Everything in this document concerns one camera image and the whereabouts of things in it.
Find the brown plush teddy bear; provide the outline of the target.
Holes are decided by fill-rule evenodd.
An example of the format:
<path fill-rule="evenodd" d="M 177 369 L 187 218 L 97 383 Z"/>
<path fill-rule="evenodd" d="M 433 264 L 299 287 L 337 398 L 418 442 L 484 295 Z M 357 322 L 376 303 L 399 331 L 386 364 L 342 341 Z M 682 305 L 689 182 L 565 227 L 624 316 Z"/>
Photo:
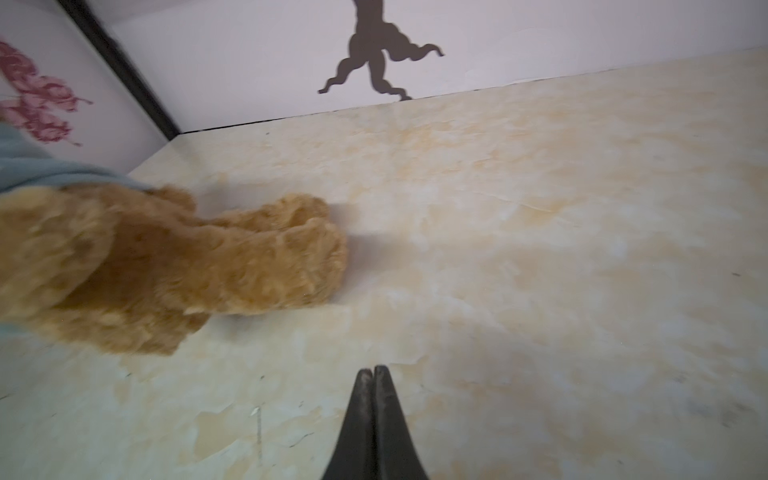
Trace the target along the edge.
<path fill-rule="evenodd" d="M 346 266 L 345 234 L 311 195 L 215 218 L 173 186 L 1 198 L 2 321 L 107 353 L 170 355 L 213 315 L 323 304 Z"/>

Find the light blue teddy shirt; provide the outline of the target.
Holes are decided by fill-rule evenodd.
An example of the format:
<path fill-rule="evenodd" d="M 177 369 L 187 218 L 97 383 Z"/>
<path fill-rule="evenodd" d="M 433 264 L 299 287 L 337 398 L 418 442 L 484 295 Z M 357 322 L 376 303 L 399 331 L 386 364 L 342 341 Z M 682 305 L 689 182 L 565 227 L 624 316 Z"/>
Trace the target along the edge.
<path fill-rule="evenodd" d="M 61 160 L 27 140 L 14 126 L 1 123 L 1 193 L 33 186 L 117 184 L 149 191 L 150 185 L 95 165 Z"/>

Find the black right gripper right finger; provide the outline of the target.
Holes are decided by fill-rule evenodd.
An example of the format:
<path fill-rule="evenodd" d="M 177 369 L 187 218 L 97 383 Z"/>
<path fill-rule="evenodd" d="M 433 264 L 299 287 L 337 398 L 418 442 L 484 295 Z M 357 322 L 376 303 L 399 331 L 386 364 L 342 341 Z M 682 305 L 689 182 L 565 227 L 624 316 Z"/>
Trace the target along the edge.
<path fill-rule="evenodd" d="M 428 480 L 387 366 L 374 368 L 374 432 L 378 478 Z"/>

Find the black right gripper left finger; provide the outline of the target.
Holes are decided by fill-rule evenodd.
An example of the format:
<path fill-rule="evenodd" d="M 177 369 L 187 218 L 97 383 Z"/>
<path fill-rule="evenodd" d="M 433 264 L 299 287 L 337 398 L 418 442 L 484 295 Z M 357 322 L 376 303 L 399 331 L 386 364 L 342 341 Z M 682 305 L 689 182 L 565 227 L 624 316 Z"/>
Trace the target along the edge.
<path fill-rule="evenodd" d="M 322 480 L 375 478 L 373 372 L 356 376 L 336 446 Z"/>

